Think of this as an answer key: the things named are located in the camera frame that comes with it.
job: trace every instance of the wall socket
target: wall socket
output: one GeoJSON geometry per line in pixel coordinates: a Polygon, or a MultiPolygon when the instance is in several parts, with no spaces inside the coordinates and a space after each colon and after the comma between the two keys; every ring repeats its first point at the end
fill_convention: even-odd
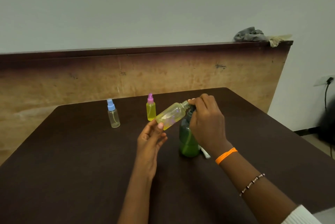
{"type": "Polygon", "coordinates": [[[327,84],[327,80],[328,80],[328,78],[330,78],[330,77],[333,77],[333,78],[335,79],[335,75],[323,76],[323,77],[319,78],[319,79],[315,82],[314,86],[326,85],[326,84],[327,84]]]}

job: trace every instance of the hand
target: hand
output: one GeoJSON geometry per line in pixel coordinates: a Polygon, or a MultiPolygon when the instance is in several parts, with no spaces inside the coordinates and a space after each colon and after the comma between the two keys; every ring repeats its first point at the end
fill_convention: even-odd
{"type": "Polygon", "coordinates": [[[156,119],[149,122],[137,139],[137,153],[134,169],[139,169],[153,179],[157,168],[157,153],[168,137],[163,133],[163,123],[156,119]]]}
{"type": "Polygon", "coordinates": [[[199,145],[214,159],[229,151],[232,145],[226,139],[224,116],[214,96],[202,94],[188,102],[197,107],[190,121],[190,129],[199,145]]]}

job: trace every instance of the bottle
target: bottle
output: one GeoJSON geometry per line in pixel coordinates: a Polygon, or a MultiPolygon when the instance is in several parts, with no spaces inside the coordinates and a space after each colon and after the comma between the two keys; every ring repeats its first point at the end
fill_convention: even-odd
{"type": "Polygon", "coordinates": [[[179,127],[179,151],[186,157],[195,157],[200,153],[198,142],[190,130],[190,120],[194,110],[195,106],[191,105],[186,118],[182,120],[179,127]]]}
{"type": "Polygon", "coordinates": [[[183,103],[174,103],[156,116],[156,121],[157,123],[164,123],[163,130],[166,130],[182,119],[189,107],[190,104],[187,101],[184,101],[183,103]]]}
{"type": "Polygon", "coordinates": [[[147,102],[147,117],[149,121],[152,121],[156,117],[156,104],[153,102],[152,93],[148,95],[148,102],[147,102]]]}
{"type": "Polygon", "coordinates": [[[118,115],[118,111],[116,110],[112,99],[107,100],[107,107],[108,107],[108,116],[109,116],[109,121],[111,122],[111,127],[112,128],[119,127],[120,126],[119,115],[118,115]]]}

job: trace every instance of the bracelet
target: bracelet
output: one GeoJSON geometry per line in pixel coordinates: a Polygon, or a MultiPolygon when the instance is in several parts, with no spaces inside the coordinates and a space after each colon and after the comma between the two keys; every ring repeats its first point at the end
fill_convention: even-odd
{"type": "Polygon", "coordinates": [[[262,178],[263,176],[265,176],[265,174],[261,174],[261,175],[259,175],[259,176],[256,176],[256,178],[253,179],[253,180],[248,184],[248,186],[246,186],[246,187],[241,191],[241,193],[240,193],[240,197],[242,196],[242,194],[243,194],[247,189],[250,188],[251,185],[253,185],[258,179],[262,178]]]}
{"type": "Polygon", "coordinates": [[[220,155],[215,162],[219,165],[221,163],[221,161],[223,161],[224,158],[226,158],[229,154],[237,152],[237,150],[235,149],[235,147],[233,147],[232,149],[230,149],[229,151],[225,152],[224,154],[220,155]]]}

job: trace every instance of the white sleeve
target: white sleeve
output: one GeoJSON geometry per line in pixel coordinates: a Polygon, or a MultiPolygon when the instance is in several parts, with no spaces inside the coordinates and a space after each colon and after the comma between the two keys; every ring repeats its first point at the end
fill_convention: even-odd
{"type": "Polygon", "coordinates": [[[299,205],[282,224],[321,224],[303,205],[299,205]]]}

